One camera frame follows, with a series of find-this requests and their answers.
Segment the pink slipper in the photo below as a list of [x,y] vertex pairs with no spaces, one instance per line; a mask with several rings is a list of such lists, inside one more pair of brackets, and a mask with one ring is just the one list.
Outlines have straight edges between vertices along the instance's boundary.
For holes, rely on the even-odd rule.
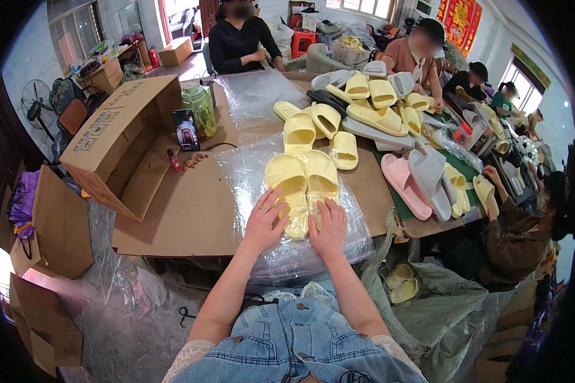
[[420,221],[430,218],[432,208],[411,176],[409,161],[406,158],[386,154],[381,158],[381,171],[415,218]]

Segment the red plastic stool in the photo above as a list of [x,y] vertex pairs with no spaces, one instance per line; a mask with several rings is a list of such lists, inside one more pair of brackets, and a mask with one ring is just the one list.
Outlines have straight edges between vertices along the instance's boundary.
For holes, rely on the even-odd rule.
[[298,58],[306,54],[311,44],[315,44],[315,33],[294,31],[292,38],[292,58]]

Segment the fire extinguisher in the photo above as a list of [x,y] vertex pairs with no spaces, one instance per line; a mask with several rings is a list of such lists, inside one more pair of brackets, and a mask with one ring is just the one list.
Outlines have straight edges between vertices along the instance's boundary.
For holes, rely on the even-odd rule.
[[153,65],[154,69],[160,66],[160,62],[157,60],[157,54],[155,47],[151,47],[149,50],[149,60],[151,60],[151,65]]

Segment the red banner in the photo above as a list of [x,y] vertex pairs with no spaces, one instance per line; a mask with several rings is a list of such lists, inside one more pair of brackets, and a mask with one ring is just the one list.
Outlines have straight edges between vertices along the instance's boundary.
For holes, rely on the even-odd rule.
[[475,0],[441,0],[437,20],[445,25],[446,39],[466,57],[471,50],[482,8]]

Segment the green cutting mat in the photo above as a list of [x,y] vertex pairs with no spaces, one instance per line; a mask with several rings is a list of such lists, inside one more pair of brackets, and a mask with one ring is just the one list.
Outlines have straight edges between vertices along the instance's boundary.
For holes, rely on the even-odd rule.
[[[456,170],[467,179],[467,182],[472,182],[473,177],[475,177],[478,173],[475,169],[467,165],[463,160],[456,158],[453,154],[447,152],[446,150],[437,149],[439,153],[441,153],[445,158],[447,158],[447,162],[452,165]],[[375,149],[375,158],[377,158],[377,163],[381,164],[381,158],[386,154],[390,153],[389,151],[378,151]],[[399,196],[399,194],[394,190],[394,188],[390,185],[390,183],[386,180],[387,187],[390,188],[392,196],[394,197],[394,203],[396,204],[396,209],[398,209],[400,219],[406,221],[407,219],[414,219],[415,216],[411,212],[411,210],[406,206],[405,201]],[[479,202],[479,198],[477,198],[477,194],[475,194],[475,190],[467,190],[468,195],[468,202],[471,206],[477,206],[481,203]]]

